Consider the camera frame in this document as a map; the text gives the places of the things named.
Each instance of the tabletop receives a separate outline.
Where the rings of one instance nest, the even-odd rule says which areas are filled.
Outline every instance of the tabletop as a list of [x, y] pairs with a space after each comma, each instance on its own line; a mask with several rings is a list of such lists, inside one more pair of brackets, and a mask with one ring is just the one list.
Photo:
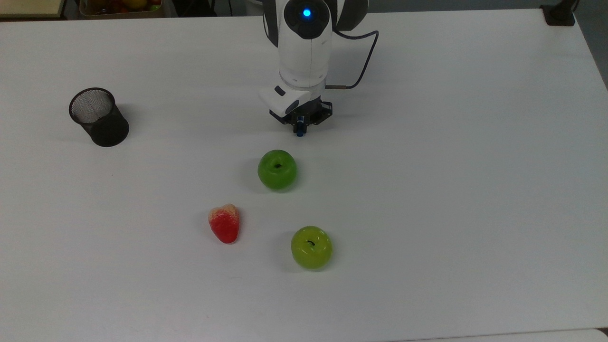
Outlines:
[[0, 18], [59, 18], [65, 0], [2, 0]]
[[[261, 18], [0, 23], [0, 331], [23, 341], [394, 341], [608, 326], [608, 92], [540, 10], [383, 13], [295, 137]], [[335, 38], [328, 83], [370, 40]], [[71, 121], [110, 90], [129, 136]], [[297, 184], [257, 164], [290, 152]], [[207, 224], [235, 204], [233, 245]], [[334, 242], [316, 272], [289, 241]]]

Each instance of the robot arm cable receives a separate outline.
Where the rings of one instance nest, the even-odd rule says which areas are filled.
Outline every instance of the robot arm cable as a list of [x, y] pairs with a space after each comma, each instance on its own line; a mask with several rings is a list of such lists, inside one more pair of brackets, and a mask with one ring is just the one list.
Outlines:
[[361, 36], [349, 36], [349, 35], [345, 35], [344, 33], [338, 32], [338, 31], [334, 31], [334, 33], [342, 38], [349, 39], [349, 40], [360, 40], [360, 39], [370, 37], [372, 35], [376, 35], [376, 37], [374, 38], [374, 42], [371, 44], [370, 53], [367, 55], [367, 59], [365, 61], [365, 64], [363, 65], [363, 70], [361, 71], [361, 75], [359, 75], [359, 79], [357, 79], [357, 81], [353, 85], [350, 85], [350, 86], [345, 86], [345, 85], [326, 85], [325, 86], [325, 89], [342, 89], [342, 90], [353, 89], [354, 87], [356, 87], [359, 84], [359, 82], [361, 82], [361, 79], [363, 78], [363, 75], [365, 74], [365, 70], [367, 69], [367, 64], [370, 62], [371, 54], [374, 52], [374, 47], [376, 47], [376, 42], [378, 41], [378, 36], [380, 36], [380, 32], [372, 31], [370, 33], [366, 33]]

